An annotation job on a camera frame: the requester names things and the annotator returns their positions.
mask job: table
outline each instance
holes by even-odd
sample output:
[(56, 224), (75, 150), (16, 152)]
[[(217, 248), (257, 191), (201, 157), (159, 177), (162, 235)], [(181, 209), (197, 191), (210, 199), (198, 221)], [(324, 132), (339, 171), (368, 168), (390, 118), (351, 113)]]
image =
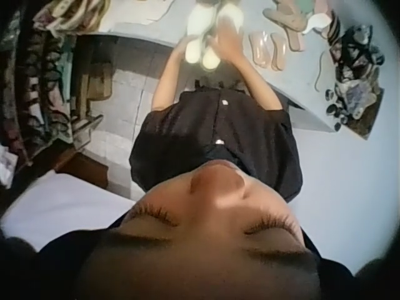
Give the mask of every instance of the table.
[[(175, 0), (168, 12), (152, 24), (116, 23), (108, 32), (97, 32), (96, 34), (143, 39), (173, 47), (185, 35), (187, 18), (194, 5), (195, 0)], [(266, 31), (267, 33), (281, 33), (285, 36), (285, 32), (283, 28), (267, 20), (262, 14), (265, 8), (276, 8), (273, 0), (241, 1), (239, 7), (244, 13), (244, 52), (253, 61), (248, 39), (249, 33)], [(295, 128), (333, 132), (337, 121), (332, 116), (326, 115), (328, 102), (325, 100), (325, 90), (317, 92), (314, 88), (319, 73), (319, 58), (322, 52), (329, 48), (329, 45), (314, 31), (307, 34), (304, 39), (306, 50), (304, 52), (288, 51), (286, 68), (283, 72), (256, 68), (276, 91), (303, 108), (292, 106), (289, 108)], [(333, 64), (331, 70), (328, 71), (332, 74), (332, 79), (325, 82), (324, 85), (326, 88), (333, 89)]]

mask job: closed eye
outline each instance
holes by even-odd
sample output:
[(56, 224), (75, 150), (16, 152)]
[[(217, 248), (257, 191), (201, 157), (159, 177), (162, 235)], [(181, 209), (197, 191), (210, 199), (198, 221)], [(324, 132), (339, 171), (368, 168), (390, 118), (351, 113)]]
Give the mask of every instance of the closed eye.
[(288, 217), (281, 216), (264, 216), (262, 219), (245, 229), (244, 234), (250, 236), (252, 234), (257, 234), (272, 228), (286, 230), (294, 237), (296, 237), (294, 223), (289, 221)]
[(172, 216), (163, 208), (156, 208), (148, 203), (136, 204), (129, 214), (129, 220), (139, 218), (141, 216), (151, 216), (165, 225), (177, 227), (179, 224), (172, 218)]

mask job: white cloth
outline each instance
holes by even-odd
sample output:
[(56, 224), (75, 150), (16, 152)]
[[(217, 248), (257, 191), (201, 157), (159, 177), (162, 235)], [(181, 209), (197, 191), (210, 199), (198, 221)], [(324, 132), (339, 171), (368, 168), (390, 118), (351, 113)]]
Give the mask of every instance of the white cloth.
[(8, 147), (0, 145), (0, 184), (9, 189), (13, 184), (18, 156), (8, 151)]
[(71, 231), (102, 229), (134, 202), (66, 174), (49, 174), (33, 184), (0, 220), (8, 237), (24, 239), (36, 251)]
[(160, 20), (173, 2), (174, 0), (111, 0), (97, 31), (108, 33), (117, 23), (149, 25)]

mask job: sandal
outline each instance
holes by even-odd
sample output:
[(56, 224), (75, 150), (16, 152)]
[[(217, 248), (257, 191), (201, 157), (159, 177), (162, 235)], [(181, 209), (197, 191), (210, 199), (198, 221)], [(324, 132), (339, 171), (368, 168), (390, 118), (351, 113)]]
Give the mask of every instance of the sandal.
[[(283, 3), (279, 3), (277, 5), (277, 10), (280, 11), (283, 14), (290, 15), (294, 13), (292, 8), (288, 5), (285, 5)], [(302, 52), (306, 49), (305, 42), (303, 35), (300, 32), (296, 32), (293, 29), (290, 29), (286, 26), (283, 26), (286, 35), (287, 35), (287, 40), (289, 41), (289, 47), (291, 51), (293, 52)]]
[(272, 68), (277, 71), (283, 71), (285, 68), (286, 40), (278, 33), (271, 34), (274, 43), (274, 56), (272, 57)]
[(252, 49), (252, 60), (264, 69), (271, 66), (271, 55), (267, 48), (268, 33), (258, 31), (249, 34), (250, 46)]
[(279, 1), (278, 4), (284, 4), (289, 6), (292, 14), (284, 14), (281, 11), (266, 8), (262, 11), (265, 18), (270, 21), (279, 24), (280, 26), (286, 26), (298, 33), (304, 31), (307, 28), (307, 18), (303, 15), (298, 7), (290, 0)]

